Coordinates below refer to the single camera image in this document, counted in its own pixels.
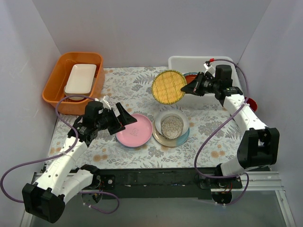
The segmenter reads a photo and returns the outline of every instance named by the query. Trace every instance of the yellow woven basket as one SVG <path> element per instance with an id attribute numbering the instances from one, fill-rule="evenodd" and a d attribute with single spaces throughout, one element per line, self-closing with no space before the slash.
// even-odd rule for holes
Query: yellow woven basket
<path id="1" fill-rule="evenodd" d="M 163 71 L 152 82 L 151 93 L 159 103 L 173 104 L 184 96 L 181 88 L 186 84 L 182 73 L 175 70 Z"/>

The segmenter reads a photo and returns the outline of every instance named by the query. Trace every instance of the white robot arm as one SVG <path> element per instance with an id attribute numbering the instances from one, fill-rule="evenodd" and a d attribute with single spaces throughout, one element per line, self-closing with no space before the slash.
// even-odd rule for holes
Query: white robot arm
<path id="1" fill-rule="evenodd" d="M 76 145 L 72 147 L 76 135 L 74 130 L 70 130 L 60 151 L 64 155 L 55 159 L 33 184 L 27 183 L 24 186 L 22 196 L 26 212 L 54 223 L 62 215 L 65 204 L 73 196 L 98 181 L 95 173 L 99 169 L 88 165 L 79 169 L 72 178 L 66 177 L 77 159 L 97 137 L 98 131 L 107 129 L 112 135 L 124 130 L 126 125 L 137 122 L 120 103 L 116 106 L 120 112 L 118 117 L 106 100 L 87 104 L 85 114 L 79 116 L 73 124 L 79 137 Z"/>
<path id="2" fill-rule="evenodd" d="M 214 93 L 231 115 L 245 105 L 233 118 L 242 132 L 237 156 L 218 165 L 216 176 L 240 175 L 244 171 L 276 163 L 279 132 L 276 128 L 267 127 L 245 104 L 242 91 L 232 86 L 232 68 L 217 65 L 214 69 L 209 62 L 204 67 L 205 72 L 198 73 L 181 91 L 196 96 Z"/>

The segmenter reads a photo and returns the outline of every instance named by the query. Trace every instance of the purple cable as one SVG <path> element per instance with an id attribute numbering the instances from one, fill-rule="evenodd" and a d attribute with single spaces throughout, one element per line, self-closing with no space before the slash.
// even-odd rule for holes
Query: purple cable
<path id="1" fill-rule="evenodd" d="M 58 104 L 57 104 L 57 106 L 56 106 L 56 109 L 55 109 L 57 117 L 58 117 L 64 124 L 66 124 L 66 125 L 69 126 L 71 129 L 73 129 L 74 132 L 75 132 L 75 135 L 76 135 L 75 142 L 71 145 L 70 148 L 68 148 L 68 149 L 65 151 L 65 153 L 68 153 L 70 150 L 72 150 L 72 149 L 74 148 L 74 146 L 76 145 L 76 143 L 77 143 L 77 141 L 78 141 L 78 136 L 79 136 L 77 130 L 76 130 L 72 125 L 70 125 L 68 122 L 66 122 L 66 121 L 60 116 L 60 114 L 59 114 L 59 112 L 58 112 L 58 107 L 59 107 L 60 103 L 63 102 L 65 99 L 68 99 L 68 98 L 70 98 L 70 97 L 83 97 L 83 98 L 88 98 L 88 99 L 94 100 L 94 98 L 91 98 L 91 97 L 88 97 L 88 96 L 72 95 L 72 96 L 66 96 L 66 97 L 64 97 L 63 99 L 61 99 L 61 100 L 58 102 Z M 10 195 L 6 192 L 6 190 L 4 189 L 3 181 L 4 181 L 4 178 L 6 177 L 6 175 L 7 175 L 8 173 L 10 173 L 11 171 L 13 171 L 14 169 L 17 169 L 17 168 L 19 168 L 19 167 L 23 167 L 23 166 L 27 166 L 27 165 L 31 165 L 31 164 L 35 164 L 35 163 L 39 163 L 39 162 L 46 162 L 46 161 L 49 161 L 49 160 L 52 160 L 52 159 L 61 157 L 62 155 L 64 155 L 64 154 L 61 153 L 61 154 L 59 154 L 59 155 L 55 155 L 55 156 L 52 156 L 52 157 L 47 157 L 47 158 L 43 158 L 43 159 L 39 159 L 39 160 L 36 160 L 36 161 L 31 161 L 31 162 L 25 162 L 25 163 L 22 163 L 22 164 L 19 164 L 19 165 L 16 165 L 16 166 L 10 168 L 8 171 L 6 171 L 6 172 L 3 174 L 3 176 L 1 177 L 1 180 L 0 180 L 0 188 L 1 188 L 2 192 L 3 192 L 3 194 L 4 194 L 6 197 L 8 197 L 10 200 L 13 200 L 14 202 L 24 203 L 22 200 L 17 200 L 17 199 L 15 199 L 15 198 L 13 198 L 12 196 L 10 196 Z"/>
<path id="2" fill-rule="evenodd" d="M 114 195 L 112 193 L 109 193 L 109 192 L 99 192 L 99 191 L 97 191 L 97 192 L 79 192 L 79 194 L 95 194 L 95 193 L 96 194 L 109 195 L 109 196 L 114 197 L 117 200 L 117 202 L 118 202 L 116 208 L 113 209 L 112 211 L 105 211 L 105 210 L 102 210 L 102 209 L 100 209 L 100 208 L 98 208 L 98 207 L 96 207 L 94 205 L 90 205 L 90 204 L 87 204 L 87 203 L 85 203 L 85 205 L 90 206 L 91 208 L 93 208 L 93 209 L 95 209 L 95 210 L 97 210 L 97 211 L 99 211 L 101 213 L 104 213 L 104 214 L 112 214 L 112 213 L 114 213 L 119 208 L 119 206 L 120 206 L 120 200 L 119 200 L 118 196 L 116 196 L 116 195 Z"/>
<path id="3" fill-rule="evenodd" d="M 243 70 L 236 64 L 234 63 L 233 61 L 231 60 L 227 60 L 227 59 L 214 59 L 213 61 L 227 61 L 229 63 L 232 63 L 236 68 L 238 68 L 240 70 L 240 72 L 242 73 L 243 77 L 244 77 L 244 80 L 245 80 L 245 84 L 246 84 L 246 90 L 247 90 L 247 98 L 244 100 L 244 103 L 247 103 L 248 99 L 249 99 L 249 96 L 250 96 L 250 90 L 249 90 L 249 86 L 248 86 L 248 81 L 247 81 L 247 77 L 245 76 L 245 73 L 243 72 Z M 205 175 L 203 173 L 201 173 L 199 170 L 198 170 L 198 167 L 197 167 L 197 161 L 198 161 L 198 157 L 202 151 L 202 149 L 205 147 L 205 145 L 208 143 L 208 141 L 221 129 L 223 128 L 229 121 L 231 121 L 242 109 L 243 107 L 245 106 L 245 104 L 242 104 L 240 106 L 240 108 L 232 115 L 230 116 L 230 118 L 228 118 L 222 125 L 220 125 L 205 141 L 204 143 L 201 145 L 201 147 L 199 148 L 197 154 L 196 154 L 196 157 L 195 157 L 195 161 L 194 161 L 194 167 L 195 167 L 195 170 L 196 172 L 203 176 L 203 177 L 207 177 L 207 178 L 212 178 L 212 179 L 226 179 L 226 178 L 234 178 L 234 177 L 238 177 L 239 175 L 229 175 L 229 176 L 210 176 L 210 175 Z M 246 183 L 246 186 L 243 190 L 243 192 L 241 193 L 241 195 L 235 199 L 235 201 L 229 203 L 229 205 L 231 204 L 234 204 L 236 203 L 237 201 L 239 201 L 240 198 L 242 198 L 242 196 L 244 195 L 244 193 L 246 192 L 246 189 L 248 187 L 248 184 L 249 184 L 249 177 L 248 177 L 248 174 L 247 173 L 243 173 L 243 174 L 246 174 L 248 180 L 247 180 L 247 183 Z"/>

